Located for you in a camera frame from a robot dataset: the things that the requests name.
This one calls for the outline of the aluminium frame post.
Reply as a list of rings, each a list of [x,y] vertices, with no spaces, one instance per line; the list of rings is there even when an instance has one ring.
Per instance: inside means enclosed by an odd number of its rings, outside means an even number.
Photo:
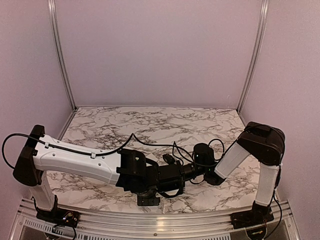
[[[260,7],[260,13],[259,13],[259,20],[258,20],[258,26],[257,26],[257,32],[256,37],[254,41],[253,51],[249,63],[249,67],[247,70],[247,74],[245,77],[244,85],[242,88],[242,92],[238,101],[238,105],[236,108],[237,113],[240,115],[241,112],[244,109],[246,99],[248,97],[248,93],[250,90],[250,86],[252,84],[254,73],[256,69],[256,65],[258,62],[259,54],[262,48],[263,39],[266,31],[266,24],[267,24],[267,17],[268,17],[268,11],[269,11],[269,0],[262,0],[261,1],[261,7]]]
[[[49,18],[50,24],[53,34],[53,41],[55,45],[55,51],[57,55],[57,61],[62,77],[62,82],[65,88],[66,96],[70,105],[70,108],[73,112],[77,110],[77,106],[75,103],[75,99],[72,93],[71,83],[68,76],[67,66],[64,59],[62,42],[59,33],[59,24],[58,24],[58,16],[57,16],[57,8],[55,0],[48,0],[48,10],[49,10]]]

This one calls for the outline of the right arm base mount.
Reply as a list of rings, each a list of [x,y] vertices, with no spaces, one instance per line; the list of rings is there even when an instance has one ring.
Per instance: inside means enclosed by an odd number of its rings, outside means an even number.
[[[268,211],[267,214],[263,215],[261,212],[246,210],[232,213],[230,218],[233,228],[240,229],[273,221],[274,215],[271,213],[271,211]]]

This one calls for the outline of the left aluminium frame post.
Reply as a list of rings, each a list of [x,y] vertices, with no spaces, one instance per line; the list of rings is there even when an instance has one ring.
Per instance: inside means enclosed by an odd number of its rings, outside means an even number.
[[[64,59],[62,42],[59,33],[59,24],[58,24],[58,16],[57,16],[57,8],[55,0],[48,0],[48,10],[49,10],[49,18],[50,24],[53,34],[53,41],[55,45],[55,51],[57,55],[57,61],[62,77],[62,82],[65,88],[66,96],[70,105],[70,108],[73,112],[77,110],[77,106],[75,103],[75,99],[72,93],[71,83],[68,76],[67,66]]]

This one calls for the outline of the front aluminium rail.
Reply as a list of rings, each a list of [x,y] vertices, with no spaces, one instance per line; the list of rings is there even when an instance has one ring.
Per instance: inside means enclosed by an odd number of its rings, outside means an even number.
[[[193,213],[126,213],[74,207],[78,225],[57,227],[36,217],[34,203],[19,205],[10,240],[246,240],[253,228],[235,229],[231,214],[249,207]]]

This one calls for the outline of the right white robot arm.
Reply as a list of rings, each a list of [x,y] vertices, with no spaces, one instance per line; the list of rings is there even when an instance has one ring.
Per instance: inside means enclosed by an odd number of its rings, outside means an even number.
[[[247,158],[255,158],[259,163],[258,188],[247,219],[258,224],[267,216],[280,182],[285,141],[285,133],[279,128],[250,121],[219,160],[214,159],[209,144],[196,144],[194,162],[184,166],[183,177],[189,180],[202,175],[208,184],[219,186]]]

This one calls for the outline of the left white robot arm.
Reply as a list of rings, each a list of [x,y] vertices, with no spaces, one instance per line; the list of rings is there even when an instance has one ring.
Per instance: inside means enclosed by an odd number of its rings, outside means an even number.
[[[36,124],[27,135],[13,177],[29,187],[36,206],[53,223],[60,222],[64,215],[57,207],[58,198],[49,186],[46,171],[75,174],[122,188],[137,196],[138,206],[157,206],[157,194],[170,198],[169,191],[179,196],[185,190],[180,164],[159,166],[142,152],[123,147],[104,151],[60,142]]]

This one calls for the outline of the right aluminium frame post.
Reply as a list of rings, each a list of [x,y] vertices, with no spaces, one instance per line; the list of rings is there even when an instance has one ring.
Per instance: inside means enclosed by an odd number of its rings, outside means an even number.
[[[256,37],[254,41],[253,51],[249,63],[249,67],[247,70],[247,74],[245,77],[244,85],[242,88],[242,92],[238,101],[238,105],[236,108],[237,113],[240,115],[241,112],[244,109],[246,99],[248,97],[248,93],[250,90],[250,86],[252,84],[254,73],[256,69],[256,65],[258,62],[259,54],[262,48],[263,39],[266,31],[266,24],[267,24],[267,17],[268,17],[268,11],[269,11],[269,0],[262,0],[261,1],[261,7],[260,7],[260,13],[259,13],[259,20],[258,20],[258,26],[257,26],[257,32]]]

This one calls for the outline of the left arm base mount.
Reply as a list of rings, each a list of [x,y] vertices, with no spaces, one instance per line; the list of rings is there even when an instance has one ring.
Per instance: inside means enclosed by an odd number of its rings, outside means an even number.
[[[38,210],[36,218],[56,225],[76,228],[80,219],[80,213],[58,207],[52,211]]]

